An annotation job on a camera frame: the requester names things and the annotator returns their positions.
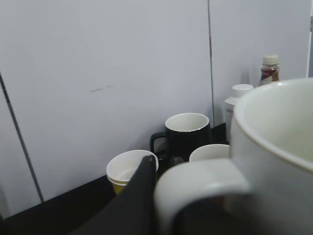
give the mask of mug rim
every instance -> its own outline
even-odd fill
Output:
[[[198,115],[198,116],[201,116],[203,118],[205,118],[206,122],[204,125],[202,125],[201,127],[197,128],[197,129],[192,129],[192,130],[189,130],[189,131],[181,131],[181,130],[174,130],[173,128],[170,128],[168,126],[168,122],[173,119],[173,118],[177,118],[177,117],[180,117],[180,116],[185,116],[185,115]],[[210,119],[209,117],[207,117],[206,115],[204,114],[199,114],[199,113],[183,113],[183,114],[176,114],[174,116],[171,116],[169,117],[166,121],[165,121],[165,127],[168,128],[169,130],[171,131],[176,131],[176,132],[193,132],[193,131],[198,131],[198,130],[201,130],[202,128],[206,127],[208,124],[210,123]]]
[[[313,79],[311,80],[309,78],[298,78],[298,79],[292,79],[292,80],[285,80],[285,81],[273,82],[273,83],[255,88],[252,92],[249,92],[246,95],[244,95],[240,99],[240,102],[238,102],[238,104],[235,106],[234,119],[238,123],[238,126],[242,130],[242,132],[255,144],[273,153],[274,155],[280,157],[282,160],[287,161],[288,163],[293,164],[296,167],[300,167],[312,173],[313,162],[302,159],[292,153],[282,150],[278,148],[277,146],[275,146],[274,144],[272,144],[271,142],[260,137],[245,122],[245,115],[244,115],[244,110],[246,106],[250,103],[252,97],[261,96],[264,93],[264,91],[271,90],[276,87],[290,86],[293,84],[303,84],[303,83],[308,83],[313,86]]]

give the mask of white ceramic mug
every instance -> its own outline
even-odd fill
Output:
[[[160,232],[206,197],[265,235],[313,234],[313,79],[261,86],[235,107],[230,159],[177,165],[155,190]]]
[[[229,158],[229,145],[208,144],[197,148],[190,154],[189,161]]]

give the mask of yellow paper cup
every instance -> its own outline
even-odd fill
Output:
[[[117,183],[117,182],[114,182],[112,179],[110,179],[108,177],[108,180],[112,183],[112,186],[113,186],[113,190],[115,192],[116,195],[119,195],[120,192],[124,189],[124,187],[127,185],[127,184],[120,184],[120,183]]]
[[[141,163],[145,156],[154,156],[156,159],[156,170],[158,169],[157,156],[147,150],[132,150],[113,158],[107,165],[108,180],[112,183],[114,192],[119,194]]]

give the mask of black mug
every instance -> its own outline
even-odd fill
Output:
[[[195,149],[212,142],[209,118],[196,113],[170,117],[165,122],[165,132],[155,133],[150,137],[150,151],[153,153],[154,142],[158,138],[166,138],[168,160],[171,157],[182,157],[187,162]]]

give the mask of white bottle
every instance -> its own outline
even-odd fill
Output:
[[[230,126],[231,119],[233,118],[234,107],[238,100],[246,93],[253,89],[252,85],[249,84],[239,84],[232,87],[233,96],[225,100],[225,121],[226,121],[226,140],[230,140]]]

